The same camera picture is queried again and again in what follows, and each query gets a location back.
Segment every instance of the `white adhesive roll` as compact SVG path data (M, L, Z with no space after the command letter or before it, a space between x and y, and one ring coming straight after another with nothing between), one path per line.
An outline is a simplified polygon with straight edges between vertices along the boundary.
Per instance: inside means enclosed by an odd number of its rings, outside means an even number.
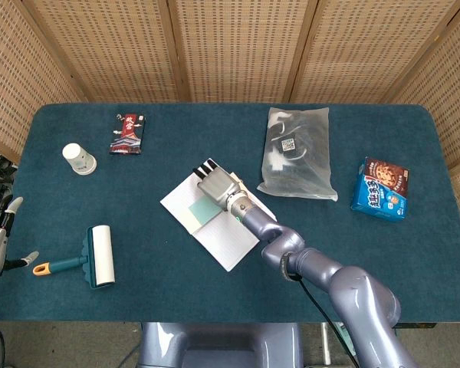
M71 168L79 175L89 175L97 167L95 157L76 143L69 143L63 147L63 157L68 161Z
M113 248L110 243L110 227L98 225L92 228L94 243L96 285L114 282Z

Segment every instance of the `open notebook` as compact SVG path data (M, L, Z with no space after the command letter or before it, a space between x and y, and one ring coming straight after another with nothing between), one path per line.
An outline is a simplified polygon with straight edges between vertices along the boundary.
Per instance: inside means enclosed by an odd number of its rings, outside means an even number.
M249 198L274 220L274 214L250 193L234 174L234 179L248 193ZM223 266L232 270L259 242L234 216L213 204L197 183L201 179L192 173L160 201L162 205L194 236Z

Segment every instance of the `lint roller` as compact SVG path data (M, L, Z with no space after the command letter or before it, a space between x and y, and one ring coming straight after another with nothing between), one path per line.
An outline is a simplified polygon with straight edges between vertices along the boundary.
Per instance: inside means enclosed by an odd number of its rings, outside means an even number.
M87 229L80 257L62 259L40 264L32 271L36 276L56 274L82 265L85 280L93 289L114 284L113 249L110 243L110 228L107 225Z

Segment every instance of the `green sticky note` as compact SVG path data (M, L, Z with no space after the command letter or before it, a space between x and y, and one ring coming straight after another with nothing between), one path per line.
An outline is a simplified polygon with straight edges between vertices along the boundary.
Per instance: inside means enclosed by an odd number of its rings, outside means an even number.
M190 205L189 211L196 217L201 226L204 226L209 220L217 216L222 209L213 203L209 197L204 195Z

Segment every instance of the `lint roller handle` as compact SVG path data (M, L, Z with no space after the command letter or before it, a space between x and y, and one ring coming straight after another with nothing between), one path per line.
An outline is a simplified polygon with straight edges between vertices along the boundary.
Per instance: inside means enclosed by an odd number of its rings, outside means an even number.
M57 272L69 270L87 263L87 257L66 258L60 261L53 261L40 264L32 270L36 276L45 276L46 274L56 274Z

